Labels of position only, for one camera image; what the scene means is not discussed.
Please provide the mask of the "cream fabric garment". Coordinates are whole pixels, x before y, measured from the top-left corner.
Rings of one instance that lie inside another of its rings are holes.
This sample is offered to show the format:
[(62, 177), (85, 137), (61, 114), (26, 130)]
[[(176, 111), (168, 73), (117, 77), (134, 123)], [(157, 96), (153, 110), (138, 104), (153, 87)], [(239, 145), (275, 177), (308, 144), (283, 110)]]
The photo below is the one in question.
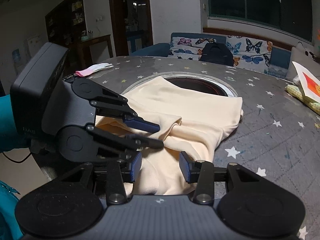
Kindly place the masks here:
[(194, 190), (183, 178), (179, 153), (194, 160), (214, 160), (214, 151), (239, 125), (242, 98), (183, 89), (158, 76), (124, 94), (144, 120), (160, 126), (150, 138), (163, 141), (162, 150), (144, 149), (139, 177), (125, 183), (132, 194), (175, 195)]

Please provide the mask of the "dark wooden side table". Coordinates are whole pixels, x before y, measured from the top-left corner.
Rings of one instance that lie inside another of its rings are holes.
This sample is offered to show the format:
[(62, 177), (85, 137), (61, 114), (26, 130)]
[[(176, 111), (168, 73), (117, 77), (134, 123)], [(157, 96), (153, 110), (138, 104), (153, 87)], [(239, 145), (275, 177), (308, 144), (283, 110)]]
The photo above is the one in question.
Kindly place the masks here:
[(77, 49), (83, 68), (114, 57), (110, 34), (81, 41)]

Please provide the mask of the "round black induction cooktop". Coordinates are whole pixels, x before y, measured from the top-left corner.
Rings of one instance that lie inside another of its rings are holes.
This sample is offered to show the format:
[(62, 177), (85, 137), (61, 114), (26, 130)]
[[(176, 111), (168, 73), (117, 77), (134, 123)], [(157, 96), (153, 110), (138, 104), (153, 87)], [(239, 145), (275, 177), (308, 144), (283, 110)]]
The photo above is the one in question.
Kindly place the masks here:
[(165, 78), (168, 82), (180, 88), (194, 90), (202, 93), (228, 96), (227, 93), (218, 85), (191, 77), (169, 77)]

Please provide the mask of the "grey star patterned table cover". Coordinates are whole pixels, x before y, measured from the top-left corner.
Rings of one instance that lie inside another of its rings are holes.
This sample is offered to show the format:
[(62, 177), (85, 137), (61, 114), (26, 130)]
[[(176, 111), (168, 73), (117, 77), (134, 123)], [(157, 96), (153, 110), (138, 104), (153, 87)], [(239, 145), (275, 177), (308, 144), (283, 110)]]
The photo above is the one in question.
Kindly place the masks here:
[[(235, 161), (297, 195), (306, 217), (298, 233), (319, 239), (319, 116), (285, 92), (287, 81), (249, 70), (166, 57), (115, 57), (92, 80), (125, 93), (134, 83), (178, 74), (216, 78), (242, 97), (244, 116), (217, 148), (214, 164)], [(227, 155), (235, 148), (233, 159)]]

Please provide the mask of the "black backpack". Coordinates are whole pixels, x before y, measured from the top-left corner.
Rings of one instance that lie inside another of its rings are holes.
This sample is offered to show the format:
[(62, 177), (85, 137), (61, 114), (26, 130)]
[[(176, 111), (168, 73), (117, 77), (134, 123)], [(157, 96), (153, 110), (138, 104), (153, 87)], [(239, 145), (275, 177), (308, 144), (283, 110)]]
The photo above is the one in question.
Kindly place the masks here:
[(199, 61), (209, 62), (214, 64), (221, 64), (225, 66), (233, 66), (233, 54), (222, 43), (208, 43), (202, 50), (202, 55), (199, 58)]

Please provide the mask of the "blue sofa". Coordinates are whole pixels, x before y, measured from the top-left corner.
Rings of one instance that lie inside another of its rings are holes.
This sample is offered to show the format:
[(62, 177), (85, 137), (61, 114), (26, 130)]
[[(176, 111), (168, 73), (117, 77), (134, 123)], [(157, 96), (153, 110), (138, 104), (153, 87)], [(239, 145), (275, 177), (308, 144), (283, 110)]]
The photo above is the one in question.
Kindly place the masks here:
[(291, 53), (265, 38), (172, 33), (169, 43), (158, 43), (132, 53), (224, 64), (285, 79)]

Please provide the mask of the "green patterned small quilt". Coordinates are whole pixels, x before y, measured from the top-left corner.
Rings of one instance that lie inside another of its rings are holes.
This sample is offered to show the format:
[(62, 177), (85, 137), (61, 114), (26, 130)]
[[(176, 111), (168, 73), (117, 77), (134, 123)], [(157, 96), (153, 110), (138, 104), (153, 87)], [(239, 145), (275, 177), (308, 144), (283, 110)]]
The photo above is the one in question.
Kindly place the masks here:
[(291, 96), (293, 96), (294, 98), (297, 98), (299, 101), (301, 101), (302, 103), (304, 103), (306, 106), (308, 106), (312, 111), (314, 111), (315, 113), (317, 113), (318, 115), (320, 115), (320, 105), (319, 102), (316, 102), (313, 99), (308, 98), (307, 96), (305, 96), (302, 91), (300, 90), (300, 88), (298, 86), (295, 85), (287, 85), (285, 87), (285, 91), (287, 93), (289, 93)]

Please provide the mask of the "white paper with orange print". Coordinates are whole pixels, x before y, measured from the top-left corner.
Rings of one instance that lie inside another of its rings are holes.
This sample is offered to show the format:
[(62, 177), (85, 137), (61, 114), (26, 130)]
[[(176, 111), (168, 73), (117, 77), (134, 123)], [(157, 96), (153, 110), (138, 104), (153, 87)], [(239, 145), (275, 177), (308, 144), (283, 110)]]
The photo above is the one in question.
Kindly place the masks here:
[(292, 61), (292, 63), (296, 69), (303, 94), (307, 98), (319, 103), (319, 79), (298, 62)]

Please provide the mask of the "grey cushion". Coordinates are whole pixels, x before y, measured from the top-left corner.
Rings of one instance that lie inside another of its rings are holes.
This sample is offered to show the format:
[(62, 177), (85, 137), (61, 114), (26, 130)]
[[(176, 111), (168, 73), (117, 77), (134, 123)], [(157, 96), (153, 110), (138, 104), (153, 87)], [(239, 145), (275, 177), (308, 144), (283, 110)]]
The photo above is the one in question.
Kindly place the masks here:
[(297, 76), (296, 69), (292, 62), (301, 64), (303, 67), (308, 69), (317, 79), (319, 79), (319, 64), (305, 54), (305, 50), (301, 50), (296, 47), (292, 47), (290, 64), (287, 71), (286, 79), (292, 81)]

